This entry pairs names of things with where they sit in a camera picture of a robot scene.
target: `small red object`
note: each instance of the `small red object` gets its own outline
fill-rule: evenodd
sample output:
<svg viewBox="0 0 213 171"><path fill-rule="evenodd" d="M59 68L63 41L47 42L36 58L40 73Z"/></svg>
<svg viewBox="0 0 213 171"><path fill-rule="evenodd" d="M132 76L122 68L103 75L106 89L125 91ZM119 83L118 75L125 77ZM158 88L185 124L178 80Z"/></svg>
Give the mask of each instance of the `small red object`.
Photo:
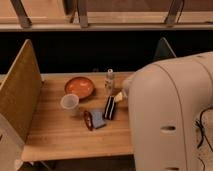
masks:
<svg viewBox="0 0 213 171"><path fill-rule="evenodd" d="M84 121L85 121L85 124L87 126L87 128L92 131L93 129L93 125L92 125L92 115L90 112L88 111L84 111Z"/></svg>

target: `wall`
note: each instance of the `wall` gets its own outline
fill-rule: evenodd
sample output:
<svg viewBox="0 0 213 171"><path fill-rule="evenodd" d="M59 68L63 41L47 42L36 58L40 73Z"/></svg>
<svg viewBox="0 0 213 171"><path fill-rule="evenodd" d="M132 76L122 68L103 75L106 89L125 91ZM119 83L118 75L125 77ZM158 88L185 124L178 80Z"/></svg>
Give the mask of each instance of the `wall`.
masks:
<svg viewBox="0 0 213 171"><path fill-rule="evenodd" d="M6 73L25 39L31 39L43 73L134 71L152 62L161 37L177 56L213 50L213 31L0 32L0 74Z"/></svg>

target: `wooden table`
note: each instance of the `wooden table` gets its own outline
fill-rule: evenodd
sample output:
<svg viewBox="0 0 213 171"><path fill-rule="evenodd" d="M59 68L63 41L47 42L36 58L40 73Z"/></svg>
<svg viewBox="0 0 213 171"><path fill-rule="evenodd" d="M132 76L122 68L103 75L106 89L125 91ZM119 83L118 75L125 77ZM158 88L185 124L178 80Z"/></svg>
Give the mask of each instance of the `wooden table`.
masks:
<svg viewBox="0 0 213 171"><path fill-rule="evenodd" d="M130 73L115 74L115 94ZM100 156L133 154L127 101L117 105L113 121L100 129L89 131L83 116L70 117L62 109L60 100L65 94L65 83L82 74L46 77L37 109L22 153L23 161L45 161ZM107 96L104 89L105 73L84 74L95 85L95 92L80 101L80 110L103 109Z"/></svg>

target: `red object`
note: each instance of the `red object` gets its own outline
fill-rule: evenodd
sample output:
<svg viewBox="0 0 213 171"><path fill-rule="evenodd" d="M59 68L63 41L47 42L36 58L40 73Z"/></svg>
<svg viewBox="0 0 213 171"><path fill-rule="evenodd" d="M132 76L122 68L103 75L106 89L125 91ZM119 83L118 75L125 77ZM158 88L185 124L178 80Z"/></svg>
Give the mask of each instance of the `red object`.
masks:
<svg viewBox="0 0 213 171"><path fill-rule="evenodd" d="M86 77L75 77L65 85L66 94L76 94L79 99L84 99L92 94L94 90L93 82Z"/></svg>
<svg viewBox="0 0 213 171"><path fill-rule="evenodd" d="M85 124L87 126L87 128L92 131L93 129L93 125L92 125L92 115L90 112L88 111L84 111L84 121L85 121Z"/></svg>

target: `white object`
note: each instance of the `white object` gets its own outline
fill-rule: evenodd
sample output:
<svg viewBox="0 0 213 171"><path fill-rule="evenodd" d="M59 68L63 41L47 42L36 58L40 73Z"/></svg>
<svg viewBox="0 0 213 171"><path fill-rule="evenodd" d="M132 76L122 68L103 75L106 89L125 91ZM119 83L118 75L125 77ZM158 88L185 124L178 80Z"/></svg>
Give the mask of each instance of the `white object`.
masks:
<svg viewBox="0 0 213 171"><path fill-rule="evenodd" d="M114 73L113 69L108 69L105 79L105 89L107 96L110 96L113 94L115 82L114 82Z"/></svg>
<svg viewBox="0 0 213 171"><path fill-rule="evenodd" d="M70 116L76 116L79 112L79 97L75 94L66 94L61 99L61 107L70 110Z"/></svg>
<svg viewBox="0 0 213 171"><path fill-rule="evenodd" d="M213 106L213 52L152 63L128 82L136 170L198 171L195 118Z"/></svg>

